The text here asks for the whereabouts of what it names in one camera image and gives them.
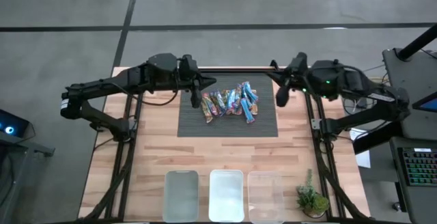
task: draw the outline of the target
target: metal bracket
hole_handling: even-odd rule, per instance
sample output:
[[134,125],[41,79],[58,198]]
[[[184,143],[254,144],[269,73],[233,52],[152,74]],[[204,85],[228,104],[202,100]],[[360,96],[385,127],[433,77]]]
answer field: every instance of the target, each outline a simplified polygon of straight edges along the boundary
[[320,121],[322,121],[321,119],[311,119],[311,127],[314,130],[320,130]]

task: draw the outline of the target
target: wooden table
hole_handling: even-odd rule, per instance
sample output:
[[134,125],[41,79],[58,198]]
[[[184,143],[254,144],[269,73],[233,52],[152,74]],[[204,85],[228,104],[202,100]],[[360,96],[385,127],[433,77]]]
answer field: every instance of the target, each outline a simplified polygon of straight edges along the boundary
[[[115,68],[114,75],[123,69]],[[276,91],[278,86],[273,82],[272,85]],[[165,102],[172,95],[171,92],[155,92],[153,95],[146,93],[145,100]],[[125,103],[124,94],[108,96],[104,112],[113,117],[122,117]],[[343,117],[340,100],[334,102],[324,100],[323,105],[326,117]],[[243,171],[245,221],[249,221],[246,184],[250,171],[278,171],[283,176],[285,220],[312,220],[298,209],[296,203],[296,187],[305,183],[308,169],[313,170],[313,183],[320,192],[305,97],[301,92],[290,92],[287,106],[276,107],[278,137],[178,137],[179,107],[180,97],[164,107],[142,106],[125,221],[162,221],[164,179],[165,174],[172,170],[197,171],[200,181],[198,221],[210,221],[208,218],[209,175],[213,169]],[[193,109],[193,112],[201,112],[201,110]],[[342,136],[348,137],[348,134],[344,132]],[[111,138],[109,132],[102,132],[98,135],[96,144],[109,138]],[[352,143],[347,139],[338,139],[334,143],[340,185],[357,208],[369,216]],[[88,214],[108,189],[116,148],[116,142],[109,142],[94,152],[79,216]],[[330,187],[329,191],[333,214],[338,216]],[[114,214],[118,209],[117,197],[119,195],[115,199]]]

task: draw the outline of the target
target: rgb keyboard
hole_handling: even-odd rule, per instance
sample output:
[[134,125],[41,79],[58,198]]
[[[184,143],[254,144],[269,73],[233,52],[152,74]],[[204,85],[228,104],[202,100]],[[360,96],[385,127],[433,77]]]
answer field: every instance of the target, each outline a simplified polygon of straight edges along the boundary
[[414,148],[399,149],[410,186],[437,186],[437,150],[418,152]]

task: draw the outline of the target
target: potted plant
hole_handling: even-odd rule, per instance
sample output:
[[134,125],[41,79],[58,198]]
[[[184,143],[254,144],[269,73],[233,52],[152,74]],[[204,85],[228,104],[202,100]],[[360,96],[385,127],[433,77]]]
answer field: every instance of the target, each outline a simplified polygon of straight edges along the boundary
[[320,218],[329,209],[329,200],[317,193],[313,186],[313,172],[308,169],[307,183],[298,186],[299,208],[311,218]]

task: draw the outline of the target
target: concrete floor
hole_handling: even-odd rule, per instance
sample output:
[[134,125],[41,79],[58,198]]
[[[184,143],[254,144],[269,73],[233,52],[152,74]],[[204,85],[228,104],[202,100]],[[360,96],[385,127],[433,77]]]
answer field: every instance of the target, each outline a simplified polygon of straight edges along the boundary
[[[123,25],[129,0],[0,0],[0,27]],[[137,0],[132,25],[240,23],[428,23],[436,0]],[[287,64],[298,51],[338,58],[361,69],[378,66],[381,51],[403,47],[424,32],[409,29],[299,29],[130,32],[121,66],[153,54],[190,53],[201,66]],[[35,158],[20,195],[17,223],[76,218],[96,133],[59,115],[64,87],[110,75],[120,32],[0,33],[0,108],[36,126],[36,143],[56,147]],[[367,72],[382,76],[384,69]],[[103,99],[93,100],[101,109]],[[373,217],[408,222],[390,209],[392,183],[365,182]]]

